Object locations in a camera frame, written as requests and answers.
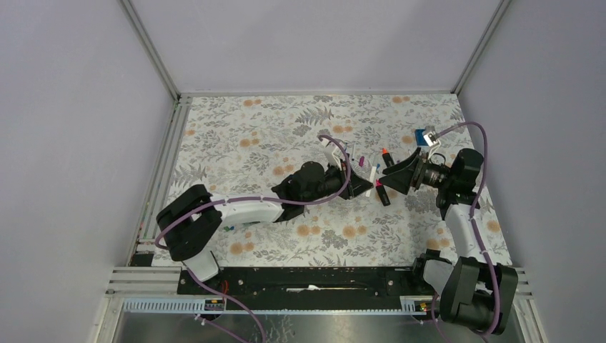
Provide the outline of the white grey marker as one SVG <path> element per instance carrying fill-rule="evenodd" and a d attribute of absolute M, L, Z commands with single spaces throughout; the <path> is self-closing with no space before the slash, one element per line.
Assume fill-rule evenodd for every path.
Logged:
<path fill-rule="evenodd" d="M 366 197 L 370 197 L 371 193 L 372 193 L 372 189 L 374 188 L 374 181 L 375 181 L 375 176 L 376 176 L 376 172 L 377 172 L 377 164 L 372 165 L 371 169 L 370 169 L 370 173 L 369 173 L 369 177 L 368 177 L 368 181 L 371 184 L 370 188 L 368 188 L 368 190 L 364 193 L 364 195 Z"/>

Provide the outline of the black highlighter orange cap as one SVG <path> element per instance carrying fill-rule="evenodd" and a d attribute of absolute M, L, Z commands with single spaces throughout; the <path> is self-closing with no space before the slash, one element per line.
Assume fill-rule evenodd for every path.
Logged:
<path fill-rule="evenodd" d="M 387 168 L 395 165 L 392 155 L 385 148 L 382 149 L 382 158 Z"/>

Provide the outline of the black highlighter pink cap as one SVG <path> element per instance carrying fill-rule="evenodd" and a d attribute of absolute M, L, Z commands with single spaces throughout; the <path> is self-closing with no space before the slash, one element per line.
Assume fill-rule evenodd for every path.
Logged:
<path fill-rule="evenodd" d="M 389 195 L 388 195 L 387 190 L 385 189 L 384 185 L 379 180 L 377 180 L 375 182 L 375 189 L 376 189 L 378 199 L 381 201 L 382 205 L 384 207 L 389 206 L 391 204 Z"/>

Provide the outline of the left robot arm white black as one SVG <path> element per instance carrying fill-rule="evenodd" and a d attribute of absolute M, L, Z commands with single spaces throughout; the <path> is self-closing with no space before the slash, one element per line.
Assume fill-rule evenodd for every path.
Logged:
<path fill-rule="evenodd" d="M 219 264 L 207 246 L 218 229 L 287 222 L 303 214 L 308 206 L 335 197 L 353 199 L 372 187 L 371 181 L 356 175 L 345 161 L 328 167 L 308 161 L 261 195 L 213 195 L 203 184 L 197 184 L 157 214 L 161 231 L 155 244 L 193 272 L 194 284 L 203 293 L 211 294 L 222 283 Z"/>

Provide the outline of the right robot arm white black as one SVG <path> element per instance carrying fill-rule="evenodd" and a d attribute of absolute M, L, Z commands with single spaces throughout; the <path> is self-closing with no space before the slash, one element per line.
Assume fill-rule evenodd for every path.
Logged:
<path fill-rule="evenodd" d="M 416 149 L 404 161 L 387 167 L 378 182 L 401 194 L 422 185 L 437 190 L 436 206 L 451 232 L 458 260 L 451 263 L 439 252 L 427 250 L 414 261 L 411 288 L 419 294 L 437 293 L 443 321 L 500 335 L 510 316 L 518 276 L 514 268 L 493 264 L 486 255 L 475 218 L 476 178 L 483 162 L 478 151 L 465 148 L 451 166 L 435 164 Z"/>

